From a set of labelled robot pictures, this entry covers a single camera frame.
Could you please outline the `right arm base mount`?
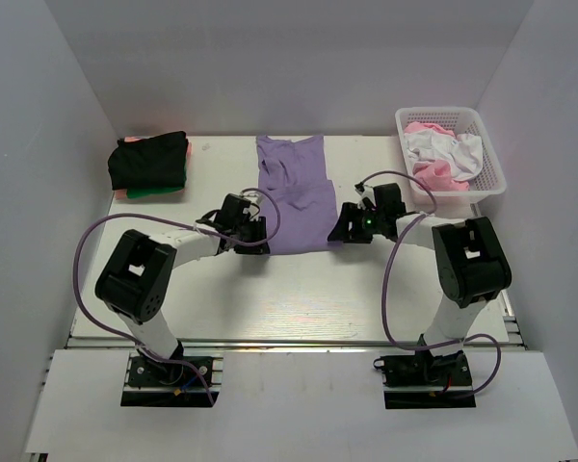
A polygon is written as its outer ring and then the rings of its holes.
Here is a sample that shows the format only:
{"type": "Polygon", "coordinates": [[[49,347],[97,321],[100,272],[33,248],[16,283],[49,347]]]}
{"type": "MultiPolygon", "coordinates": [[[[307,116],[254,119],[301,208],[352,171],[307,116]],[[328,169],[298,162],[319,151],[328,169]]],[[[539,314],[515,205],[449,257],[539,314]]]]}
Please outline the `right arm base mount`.
{"type": "Polygon", "coordinates": [[[458,351],[432,356],[429,351],[387,355],[373,361],[382,374],[386,410],[475,408],[467,357],[458,351]]]}

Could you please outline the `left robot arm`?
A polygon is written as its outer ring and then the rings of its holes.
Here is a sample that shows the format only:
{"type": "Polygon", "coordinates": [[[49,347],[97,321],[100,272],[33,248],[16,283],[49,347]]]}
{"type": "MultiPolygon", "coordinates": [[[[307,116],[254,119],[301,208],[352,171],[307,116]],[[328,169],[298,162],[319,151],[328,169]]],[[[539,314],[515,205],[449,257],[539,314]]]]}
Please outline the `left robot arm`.
{"type": "Polygon", "coordinates": [[[256,192],[228,194],[222,206],[194,224],[161,234],[125,231],[98,277],[94,294],[125,323],[151,372],[172,384],[184,373],[183,347],[161,312],[172,271],[233,251],[266,255],[266,219],[256,192]]]}

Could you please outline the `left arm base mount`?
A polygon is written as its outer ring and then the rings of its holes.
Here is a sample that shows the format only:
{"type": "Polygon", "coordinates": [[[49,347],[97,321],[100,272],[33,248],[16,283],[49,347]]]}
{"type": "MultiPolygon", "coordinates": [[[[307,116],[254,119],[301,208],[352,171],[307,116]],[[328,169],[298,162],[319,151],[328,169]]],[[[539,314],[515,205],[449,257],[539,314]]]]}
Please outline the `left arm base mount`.
{"type": "Polygon", "coordinates": [[[184,365],[158,363],[132,353],[126,364],[120,406],[124,408],[212,408],[222,387],[219,354],[183,356],[184,365]]]}

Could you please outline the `purple t-shirt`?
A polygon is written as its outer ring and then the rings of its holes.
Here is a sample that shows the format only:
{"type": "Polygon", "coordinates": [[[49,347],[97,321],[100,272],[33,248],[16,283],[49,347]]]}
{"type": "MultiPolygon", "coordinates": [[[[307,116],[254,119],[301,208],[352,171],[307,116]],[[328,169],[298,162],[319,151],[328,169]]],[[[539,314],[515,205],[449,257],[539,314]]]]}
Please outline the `purple t-shirt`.
{"type": "Polygon", "coordinates": [[[264,200],[270,252],[293,255],[332,249],[328,235],[338,221],[335,188],[328,179],[324,137],[300,141],[256,138],[258,188],[264,200]]]}

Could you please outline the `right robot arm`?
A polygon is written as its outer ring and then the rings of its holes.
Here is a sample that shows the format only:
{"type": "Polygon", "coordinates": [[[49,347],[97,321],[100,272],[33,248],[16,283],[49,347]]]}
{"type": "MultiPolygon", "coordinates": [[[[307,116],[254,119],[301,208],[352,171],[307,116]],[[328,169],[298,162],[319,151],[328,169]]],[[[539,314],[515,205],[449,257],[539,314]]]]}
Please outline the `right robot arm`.
{"type": "Polygon", "coordinates": [[[489,218],[453,220],[410,212],[395,183],[373,188],[359,183],[355,189],[359,201],[342,204],[328,241],[369,244],[381,235],[393,243],[381,289],[381,319],[390,343],[395,339],[387,322],[387,285],[401,245],[434,253],[442,298],[433,321],[412,350],[426,352],[415,360],[417,375],[427,383],[438,383],[451,370],[447,356],[462,350],[477,316],[511,285],[505,252],[489,218]]]}

